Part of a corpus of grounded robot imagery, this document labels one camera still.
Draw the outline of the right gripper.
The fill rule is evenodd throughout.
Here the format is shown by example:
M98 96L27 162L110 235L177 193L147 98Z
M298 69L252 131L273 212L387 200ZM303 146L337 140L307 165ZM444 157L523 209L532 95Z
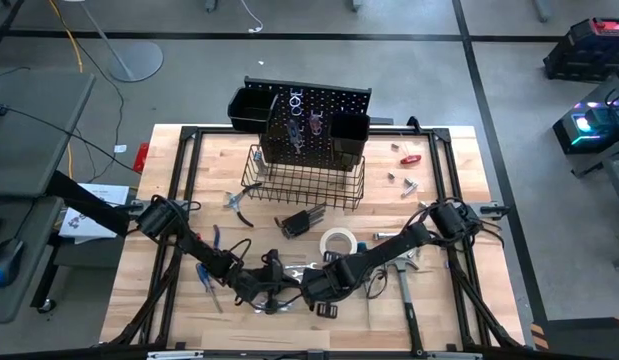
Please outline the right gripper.
M342 255L337 252L327 251L323 260L325 263L319 268L306 268L302 276L296 278L299 293L293 300L303 297L305 304L311 312L318 317L336 319L338 306L336 298L342 290L339 278L339 266Z

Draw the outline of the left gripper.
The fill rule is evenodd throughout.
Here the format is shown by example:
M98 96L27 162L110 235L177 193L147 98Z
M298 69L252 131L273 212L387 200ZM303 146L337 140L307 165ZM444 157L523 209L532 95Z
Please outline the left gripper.
M240 289L238 291L240 303L246 302L254 309L266 315L278 312L280 305L276 295L281 292L282 299L290 299L293 290L293 280L283 279L283 266L277 249L269 250L261 257L264 265L256 269L243 269L240 272Z

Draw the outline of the black hex key set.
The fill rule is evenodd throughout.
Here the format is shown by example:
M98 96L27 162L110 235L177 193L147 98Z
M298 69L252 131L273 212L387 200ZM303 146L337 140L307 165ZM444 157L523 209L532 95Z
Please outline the black hex key set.
M281 229L283 236L287 239L292 239L303 235L312 226L320 223L323 220L325 211L326 204L322 203L309 210L302 210L283 220L274 218L274 221Z

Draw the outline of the white tape roll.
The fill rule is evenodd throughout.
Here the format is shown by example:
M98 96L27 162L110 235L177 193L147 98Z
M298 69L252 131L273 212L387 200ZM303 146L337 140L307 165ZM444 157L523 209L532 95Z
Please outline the white tape roll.
M357 252L358 242L355 235L346 228L331 228L327 230L321 237L319 242L319 250L322 255L327 252L327 244L332 240L344 240L349 244L349 254Z

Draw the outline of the black blue grip screwdriver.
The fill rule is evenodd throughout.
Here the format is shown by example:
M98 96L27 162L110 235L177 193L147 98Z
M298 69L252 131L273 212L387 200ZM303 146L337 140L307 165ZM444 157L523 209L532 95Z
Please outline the black blue grip screwdriver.
M365 242L358 242L357 243L357 253L364 253L368 250L367 244ZM371 280L372 277L374 276L374 272L375 269L371 268L370 270L368 270L366 272L366 274L363 277L363 290L364 290L364 299L365 299L365 304L366 304L366 312L367 312L367 327L369 330L372 329L372 325L371 325L371 306L370 306L370 289L371 289Z

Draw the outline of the small blue screwdriver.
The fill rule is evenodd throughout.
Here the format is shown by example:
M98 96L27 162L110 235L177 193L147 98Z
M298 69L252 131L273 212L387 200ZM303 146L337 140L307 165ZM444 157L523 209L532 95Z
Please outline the small blue screwdriver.
M217 296L216 296L216 293L215 293L215 288L212 285L212 282L211 282L211 279L210 279L210 276L209 276L207 270L205 269L205 267L201 263L198 263L196 265L196 271L197 271L199 280L201 281L201 283L205 287L206 292L210 295L216 310L220 314L222 314L223 313L222 306L220 305L220 302L217 299Z

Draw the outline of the black pegboard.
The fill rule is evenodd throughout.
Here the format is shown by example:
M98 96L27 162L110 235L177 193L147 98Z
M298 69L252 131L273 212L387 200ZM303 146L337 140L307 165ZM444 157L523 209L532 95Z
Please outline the black pegboard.
M283 80L244 78L244 86L278 94L273 117L265 134L256 134L264 158L269 163L341 170L333 161L329 127L335 113L367 114L372 95L370 88L350 88ZM292 116L290 89L303 90L303 113ZM304 145L297 154L289 142L287 122L293 119L302 129Z

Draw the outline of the tall black plastic bin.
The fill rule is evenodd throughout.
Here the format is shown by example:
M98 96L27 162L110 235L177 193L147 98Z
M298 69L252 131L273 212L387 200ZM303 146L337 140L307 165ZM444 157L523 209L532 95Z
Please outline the tall black plastic bin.
M329 127L334 163L351 171L361 161L368 140L370 117L366 114L335 113Z

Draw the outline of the wide black plastic bin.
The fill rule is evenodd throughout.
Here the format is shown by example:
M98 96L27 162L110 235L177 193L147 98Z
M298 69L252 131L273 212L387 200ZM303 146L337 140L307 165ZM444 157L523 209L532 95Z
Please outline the wide black plastic bin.
M274 91L241 87L227 107L233 129L249 134L265 134L273 117L278 94Z

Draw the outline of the red plastic object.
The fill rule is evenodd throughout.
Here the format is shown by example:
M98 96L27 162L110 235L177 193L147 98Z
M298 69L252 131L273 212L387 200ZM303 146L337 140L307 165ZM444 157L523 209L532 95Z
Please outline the red plastic object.
M133 170L142 173L146 164L148 151L150 148L150 144L148 142L143 142L139 145L138 150L136 152L135 160L133 163Z

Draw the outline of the white printed paper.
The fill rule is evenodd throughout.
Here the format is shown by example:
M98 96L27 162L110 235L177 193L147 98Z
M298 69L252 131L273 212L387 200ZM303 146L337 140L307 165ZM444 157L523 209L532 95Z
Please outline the white printed paper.
M130 188L123 185L80 183L80 186L112 206L125 205ZM72 238L76 245L98 239L113 239L116 233L73 208L68 208L59 235Z

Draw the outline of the grey floor stand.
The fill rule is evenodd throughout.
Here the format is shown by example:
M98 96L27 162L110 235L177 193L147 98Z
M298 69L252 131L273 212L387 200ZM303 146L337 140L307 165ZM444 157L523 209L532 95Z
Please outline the grey floor stand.
M87 0L77 2L112 54L109 73L115 80L126 83L140 82L152 77L161 69L164 55L156 43L136 41L122 47L114 45L91 14L86 5Z

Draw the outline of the black computer mouse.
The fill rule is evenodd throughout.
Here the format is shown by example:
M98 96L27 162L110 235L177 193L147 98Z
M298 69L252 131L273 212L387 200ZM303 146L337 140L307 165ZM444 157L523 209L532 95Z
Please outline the black computer mouse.
M24 248L24 242L18 238L0 243L0 288L11 285L17 278Z

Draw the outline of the black yellow striped box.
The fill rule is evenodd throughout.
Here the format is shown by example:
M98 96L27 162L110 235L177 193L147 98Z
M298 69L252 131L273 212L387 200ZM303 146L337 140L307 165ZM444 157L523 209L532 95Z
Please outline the black yellow striped box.
M619 319L550 320L530 325L537 350L556 354L619 360Z

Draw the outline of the lit computer case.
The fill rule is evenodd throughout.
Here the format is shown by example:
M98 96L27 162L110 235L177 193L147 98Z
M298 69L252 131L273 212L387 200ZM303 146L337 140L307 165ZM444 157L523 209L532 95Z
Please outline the lit computer case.
M565 155L601 152L619 141L619 68L577 101L552 130Z

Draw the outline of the black red toolbox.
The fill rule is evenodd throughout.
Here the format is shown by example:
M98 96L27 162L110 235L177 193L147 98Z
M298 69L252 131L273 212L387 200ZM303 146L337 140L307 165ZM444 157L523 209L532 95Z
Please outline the black red toolbox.
M619 68L619 18L594 17L571 26L543 63L549 79L605 80Z

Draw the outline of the red blue handled pliers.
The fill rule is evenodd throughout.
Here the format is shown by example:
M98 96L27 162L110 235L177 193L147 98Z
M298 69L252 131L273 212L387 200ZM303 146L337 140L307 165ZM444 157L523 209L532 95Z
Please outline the red blue handled pliers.
M213 239L213 248L214 249L219 249L220 247L220 229L218 227L218 225L214 224L213 225L213 231L214 231L214 239ZM200 233L196 233L197 239L199 241L203 241L202 236L200 235Z

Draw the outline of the black handled hammer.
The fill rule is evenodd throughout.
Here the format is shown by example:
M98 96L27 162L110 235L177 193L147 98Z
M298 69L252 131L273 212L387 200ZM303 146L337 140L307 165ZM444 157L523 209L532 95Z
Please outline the black handled hammer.
M421 357L424 354L424 350L407 279L407 269L412 268L413 270L417 271L419 267L407 257L397 257L392 260L389 265L393 266L396 269L396 273L398 276L398 283L405 311L405 319L409 330L409 339L411 345L410 353L412 356Z

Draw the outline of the silver aluminium rail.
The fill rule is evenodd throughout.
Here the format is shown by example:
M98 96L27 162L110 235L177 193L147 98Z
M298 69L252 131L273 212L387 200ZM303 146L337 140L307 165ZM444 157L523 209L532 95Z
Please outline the silver aluminium rail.
M428 352L426 360L483 360L479 353L466 352Z
M204 352L201 350L164 350L148 352L146 360L201 360Z

